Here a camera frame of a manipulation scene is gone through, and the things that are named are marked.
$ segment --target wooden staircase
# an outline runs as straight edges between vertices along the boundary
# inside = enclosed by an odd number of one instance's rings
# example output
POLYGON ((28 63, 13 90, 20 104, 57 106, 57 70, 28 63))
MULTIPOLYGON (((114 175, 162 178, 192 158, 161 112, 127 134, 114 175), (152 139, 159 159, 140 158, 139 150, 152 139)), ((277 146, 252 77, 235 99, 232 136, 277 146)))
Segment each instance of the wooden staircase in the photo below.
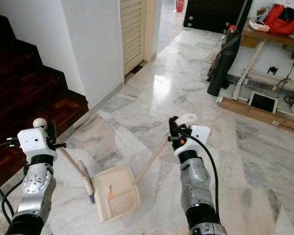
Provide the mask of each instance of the wooden staircase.
MULTIPOLYGON (((35 118, 54 119, 60 135, 87 111, 85 96, 68 90, 64 73, 44 66, 37 47, 17 40, 0 16, 0 143, 35 118)), ((0 186, 25 164, 21 150, 1 149, 0 186)))

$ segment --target red bag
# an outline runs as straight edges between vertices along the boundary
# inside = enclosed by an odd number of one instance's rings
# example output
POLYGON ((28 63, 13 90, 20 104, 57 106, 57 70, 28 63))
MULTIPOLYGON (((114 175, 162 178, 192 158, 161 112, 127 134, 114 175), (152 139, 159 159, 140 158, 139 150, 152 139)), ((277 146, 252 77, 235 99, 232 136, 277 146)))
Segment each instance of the red bag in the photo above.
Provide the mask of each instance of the red bag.
POLYGON ((270 27, 270 32, 290 35, 294 31, 294 20, 279 18, 284 9, 283 5, 275 4, 269 12, 265 24, 270 27))
POLYGON ((176 12, 182 12, 184 7, 184 0, 176 0, 176 12))

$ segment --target beige dustpan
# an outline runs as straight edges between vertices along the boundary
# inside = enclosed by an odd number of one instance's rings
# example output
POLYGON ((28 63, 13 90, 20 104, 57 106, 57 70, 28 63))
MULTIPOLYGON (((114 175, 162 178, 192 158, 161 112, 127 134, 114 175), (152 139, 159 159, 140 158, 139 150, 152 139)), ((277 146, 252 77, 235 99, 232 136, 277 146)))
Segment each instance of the beige dustpan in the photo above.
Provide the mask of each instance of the beige dustpan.
POLYGON ((100 222, 117 218, 141 204, 133 173, 127 166, 108 169, 92 177, 91 182, 100 222))

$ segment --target dustpan handle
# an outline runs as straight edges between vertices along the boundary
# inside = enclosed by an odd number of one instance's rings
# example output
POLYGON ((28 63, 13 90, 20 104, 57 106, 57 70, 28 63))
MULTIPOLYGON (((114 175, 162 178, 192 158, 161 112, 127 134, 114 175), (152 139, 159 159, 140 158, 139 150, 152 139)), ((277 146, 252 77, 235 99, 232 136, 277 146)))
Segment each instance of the dustpan handle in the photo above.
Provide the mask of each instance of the dustpan handle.
POLYGON ((66 157, 66 159, 72 164, 72 166, 77 170, 77 172, 80 174, 81 177, 87 176, 87 173, 81 170, 81 168, 78 167, 77 163, 72 159, 70 154, 67 152, 64 148, 59 148, 57 151, 62 152, 62 154, 66 157))
POLYGON ((163 149, 163 147, 165 146, 165 144, 167 143, 167 141, 168 141, 168 138, 167 137, 164 137, 163 140, 162 140, 162 142, 161 142, 161 144, 159 145, 159 147, 157 148, 157 150, 152 154, 151 158, 149 159, 149 161, 145 165, 145 167, 142 170, 142 172, 140 173, 140 175, 135 179, 135 181, 134 181, 134 184, 135 185, 138 183, 138 181, 140 181, 140 179, 146 173, 146 171, 148 170, 148 168, 150 167, 150 165, 157 158, 157 156, 159 155, 159 153, 161 152, 161 150, 163 149))

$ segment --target hallway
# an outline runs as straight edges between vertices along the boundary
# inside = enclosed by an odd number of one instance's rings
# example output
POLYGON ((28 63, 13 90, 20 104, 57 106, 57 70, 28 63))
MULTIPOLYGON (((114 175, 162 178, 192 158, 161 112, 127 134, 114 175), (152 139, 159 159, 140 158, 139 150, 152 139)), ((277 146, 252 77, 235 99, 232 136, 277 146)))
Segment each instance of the hallway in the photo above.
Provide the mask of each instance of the hallway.
POLYGON ((184 14, 174 10, 175 0, 162 0, 158 54, 183 30, 184 14))
MULTIPOLYGON (((237 115, 207 94, 205 59, 220 49, 220 34, 185 28, 66 143, 94 175, 117 165, 137 176, 168 130, 172 116, 194 113, 211 128, 207 147, 219 176, 220 218, 228 235, 294 235, 294 134, 237 115)), ((202 155, 214 177, 208 157, 202 155)), ((180 205, 179 161, 167 144, 138 184, 142 204, 99 224, 82 180, 59 156, 57 188, 45 235, 187 235, 180 205)), ((20 199, 20 188, 12 195, 20 199)), ((7 223, 0 211, 0 235, 7 223)))

